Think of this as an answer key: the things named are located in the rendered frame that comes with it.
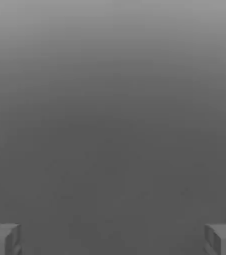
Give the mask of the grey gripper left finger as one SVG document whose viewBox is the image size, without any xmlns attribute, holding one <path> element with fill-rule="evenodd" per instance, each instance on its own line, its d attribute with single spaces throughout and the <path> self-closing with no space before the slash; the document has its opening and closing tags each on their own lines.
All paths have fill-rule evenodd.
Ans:
<svg viewBox="0 0 226 255">
<path fill-rule="evenodd" d="M 0 224 L 0 255 L 22 255 L 20 224 Z"/>
</svg>

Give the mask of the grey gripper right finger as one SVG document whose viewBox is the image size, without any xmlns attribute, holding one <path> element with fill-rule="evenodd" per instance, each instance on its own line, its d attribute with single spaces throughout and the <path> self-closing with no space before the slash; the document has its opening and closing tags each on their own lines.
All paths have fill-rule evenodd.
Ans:
<svg viewBox="0 0 226 255">
<path fill-rule="evenodd" d="M 205 255 L 226 255 L 226 224 L 204 226 Z"/>
</svg>

